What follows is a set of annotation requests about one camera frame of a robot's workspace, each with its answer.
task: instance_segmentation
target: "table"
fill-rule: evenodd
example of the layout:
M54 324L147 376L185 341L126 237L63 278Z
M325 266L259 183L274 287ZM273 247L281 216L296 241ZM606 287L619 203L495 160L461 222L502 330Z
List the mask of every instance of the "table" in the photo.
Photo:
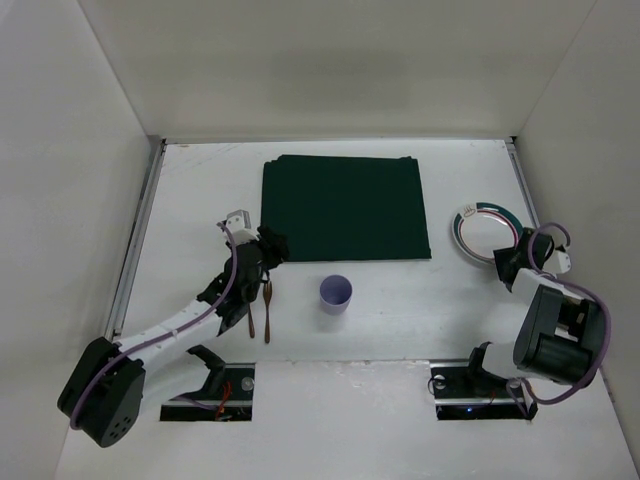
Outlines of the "table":
M170 145L144 238L124 334L137 333L186 305L221 271L229 251L215 226L248 210L259 222L262 166L282 154L418 159L433 258L428 261L285 264L274 270L272 340L264 305L207 344L228 362L402 360L466 357L486 340L513 341L527 306L491 267L467 259L450 225L467 203L493 202L531 225L501 140L366 140ZM342 318L318 309L330 274L348 277L354 296Z

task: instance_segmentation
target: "wooden utensil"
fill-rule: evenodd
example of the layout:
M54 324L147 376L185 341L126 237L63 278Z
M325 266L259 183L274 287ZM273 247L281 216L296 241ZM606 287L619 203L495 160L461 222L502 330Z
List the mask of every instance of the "wooden utensil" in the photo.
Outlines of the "wooden utensil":
M253 315L251 315L251 305L249 305L249 336L251 338L256 336L256 329L253 326Z
M269 304L271 303L271 297L273 296L273 286L271 280L265 283L262 289L262 296L264 297L264 307L267 310L267 320L264 325L264 342L269 343L271 341L271 328L269 326Z

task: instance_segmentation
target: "screw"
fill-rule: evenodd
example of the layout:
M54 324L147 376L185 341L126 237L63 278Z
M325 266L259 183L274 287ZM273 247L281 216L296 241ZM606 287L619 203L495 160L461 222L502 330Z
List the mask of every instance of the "screw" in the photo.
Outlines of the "screw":
M242 390L244 390L245 392L250 392L251 390L253 390L253 378L251 377L244 377L242 379Z

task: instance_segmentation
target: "utensil handle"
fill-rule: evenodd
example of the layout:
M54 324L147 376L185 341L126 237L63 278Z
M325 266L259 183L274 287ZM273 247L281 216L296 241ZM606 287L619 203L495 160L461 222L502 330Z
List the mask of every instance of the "utensil handle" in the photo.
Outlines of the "utensil handle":
M269 308L267 308L267 321L264 325L264 343L271 341L271 327L269 326Z
M253 326L253 315L251 315L251 306L249 306L249 336L251 338L255 338L256 336L256 329Z

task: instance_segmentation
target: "white floor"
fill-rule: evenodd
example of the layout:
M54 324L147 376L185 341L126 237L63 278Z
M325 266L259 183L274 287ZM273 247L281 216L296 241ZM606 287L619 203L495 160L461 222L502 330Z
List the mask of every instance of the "white floor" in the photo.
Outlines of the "white floor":
M219 273L228 250L216 221L244 208L257 223L262 165L284 153L417 158L433 259L283 265L273 273L272 343L261 340L259 300L256 339L243 320L208 344L229 362L258 361L252 422L160 424L152 411L106 450L70 432L58 479L637 478L600 376L569 401L542 407L532 424L436 420L422 360L513 341L527 310L449 234L455 211L476 201L502 204L530 224L501 141L170 146L125 335L176 312ZM355 288L339 320L317 309L319 282L331 273ZM350 360L387 361L336 363ZM536 389L558 391L549 382Z

